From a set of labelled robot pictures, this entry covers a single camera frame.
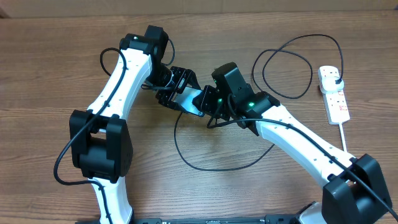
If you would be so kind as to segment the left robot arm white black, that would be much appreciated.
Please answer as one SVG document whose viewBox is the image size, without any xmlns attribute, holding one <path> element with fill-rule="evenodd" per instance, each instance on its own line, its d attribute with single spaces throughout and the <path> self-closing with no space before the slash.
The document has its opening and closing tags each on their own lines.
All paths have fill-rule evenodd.
<svg viewBox="0 0 398 224">
<path fill-rule="evenodd" d="M 156 91 L 164 107 L 204 115 L 193 104 L 201 92 L 194 73 L 162 63 L 170 42 L 157 26 L 149 26 L 144 35 L 127 34 L 115 50 L 118 62 L 101 94 L 87 110 L 75 110 L 70 116 L 68 147 L 73 165 L 96 192 L 98 223 L 134 221 L 125 181 L 133 156 L 127 119 L 139 90 Z"/>
</svg>

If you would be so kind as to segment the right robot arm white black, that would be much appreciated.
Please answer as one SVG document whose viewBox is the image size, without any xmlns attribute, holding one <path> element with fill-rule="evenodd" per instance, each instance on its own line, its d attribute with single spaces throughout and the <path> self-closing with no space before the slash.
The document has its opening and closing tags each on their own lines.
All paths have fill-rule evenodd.
<svg viewBox="0 0 398 224">
<path fill-rule="evenodd" d="M 377 160 L 368 154 L 357 158 L 317 136 L 278 99 L 255 93 L 234 62 L 211 76 L 216 85 L 205 86 L 193 104 L 223 119 L 220 126 L 236 123 L 279 146 L 323 190 L 321 202 L 301 209 L 291 223 L 375 223 L 385 213 L 397 216 Z"/>
</svg>

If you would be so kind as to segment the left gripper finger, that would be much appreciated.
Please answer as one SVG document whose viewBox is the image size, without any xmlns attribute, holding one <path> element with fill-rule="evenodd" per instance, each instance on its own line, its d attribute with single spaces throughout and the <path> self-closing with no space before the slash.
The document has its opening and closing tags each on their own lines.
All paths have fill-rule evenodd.
<svg viewBox="0 0 398 224">
<path fill-rule="evenodd" d="M 182 113 L 188 113 L 188 111 L 182 105 L 172 100 L 166 100 L 164 106 L 171 110 L 180 111 Z"/>
<path fill-rule="evenodd" d="M 187 84 L 191 88 L 194 88 L 194 89 L 197 89 L 197 90 L 201 90 L 201 87 L 200 87 L 200 85 L 198 83 L 197 76 L 196 76 L 195 72 L 190 70 L 190 69 L 186 70 L 186 72 L 187 72 L 187 75 L 188 75 L 188 83 Z"/>
</svg>

